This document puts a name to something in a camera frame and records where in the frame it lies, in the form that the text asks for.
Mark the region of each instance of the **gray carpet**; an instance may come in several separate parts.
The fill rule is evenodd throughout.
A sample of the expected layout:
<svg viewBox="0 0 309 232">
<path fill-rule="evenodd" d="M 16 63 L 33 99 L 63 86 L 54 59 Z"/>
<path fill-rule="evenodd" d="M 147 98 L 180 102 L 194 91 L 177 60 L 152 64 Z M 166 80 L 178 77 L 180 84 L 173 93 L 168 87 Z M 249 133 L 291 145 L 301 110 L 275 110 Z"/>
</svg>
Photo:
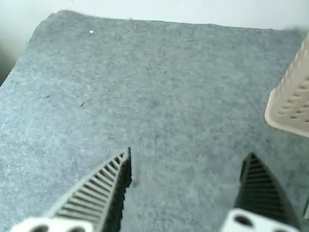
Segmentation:
<svg viewBox="0 0 309 232">
<path fill-rule="evenodd" d="M 128 146 L 123 232 L 218 231 L 251 151 L 301 215 L 309 140 L 269 127 L 264 109 L 303 38 L 51 15 L 0 88 L 1 231 Z"/>
</svg>

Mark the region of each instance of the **screw hole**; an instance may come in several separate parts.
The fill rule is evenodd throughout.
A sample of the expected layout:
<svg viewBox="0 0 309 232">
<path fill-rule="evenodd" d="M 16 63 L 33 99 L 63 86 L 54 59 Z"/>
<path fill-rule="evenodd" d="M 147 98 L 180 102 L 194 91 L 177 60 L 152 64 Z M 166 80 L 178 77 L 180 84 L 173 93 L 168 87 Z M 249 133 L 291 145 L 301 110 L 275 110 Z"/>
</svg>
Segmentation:
<svg viewBox="0 0 309 232">
<path fill-rule="evenodd" d="M 39 225 L 32 229 L 30 232 L 48 232 L 48 226 L 47 225 Z"/>
<path fill-rule="evenodd" d="M 86 230 L 83 227 L 74 227 L 70 229 L 69 232 L 86 232 Z"/>
<path fill-rule="evenodd" d="M 234 220 L 242 225 L 253 227 L 252 222 L 245 216 L 242 215 L 236 216 Z"/>
</svg>

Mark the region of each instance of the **beige plastic basket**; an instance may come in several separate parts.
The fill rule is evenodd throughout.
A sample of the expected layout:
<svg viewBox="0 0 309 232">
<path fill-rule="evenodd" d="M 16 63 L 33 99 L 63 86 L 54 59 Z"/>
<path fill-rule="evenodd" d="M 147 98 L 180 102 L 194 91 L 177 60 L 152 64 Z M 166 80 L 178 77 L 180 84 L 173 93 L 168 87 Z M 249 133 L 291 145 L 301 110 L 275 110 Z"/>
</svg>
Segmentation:
<svg viewBox="0 0 309 232">
<path fill-rule="evenodd" d="M 265 119 L 274 128 L 309 137 L 309 35 L 271 91 Z"/>
</svg>

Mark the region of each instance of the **gray felt mat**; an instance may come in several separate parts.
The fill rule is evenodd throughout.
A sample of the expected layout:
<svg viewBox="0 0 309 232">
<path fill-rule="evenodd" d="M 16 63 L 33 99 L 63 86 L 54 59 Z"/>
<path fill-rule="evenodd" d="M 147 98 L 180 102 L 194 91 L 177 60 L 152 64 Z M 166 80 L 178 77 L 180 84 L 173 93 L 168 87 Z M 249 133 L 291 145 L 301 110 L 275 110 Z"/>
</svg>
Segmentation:
<svg viewBox="0 0 309 232">
<path fill-rule="evenodd" d="M 301 215 L 309 140 L 269 127 L 264 109 L 303 38 L 51 15 L 0 88 L 0 230 L 128 146 L 123 232 L 218 231 L 251 151 Z"/>
</svg>

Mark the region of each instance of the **white wall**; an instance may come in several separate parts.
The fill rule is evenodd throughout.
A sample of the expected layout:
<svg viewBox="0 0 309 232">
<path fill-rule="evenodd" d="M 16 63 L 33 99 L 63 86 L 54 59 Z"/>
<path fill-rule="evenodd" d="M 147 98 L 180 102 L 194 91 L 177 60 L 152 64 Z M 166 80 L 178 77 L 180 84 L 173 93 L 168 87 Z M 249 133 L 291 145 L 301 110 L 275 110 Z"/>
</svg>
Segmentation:
<svg viewBox="0 0 309 232">
<path fill-rule="evenodd" d="M 108 18 L 309 29 L 309 0 L 0 0 L 0 57 L 13 65 L 37 25 L 62 9 Z"/>
</svg>

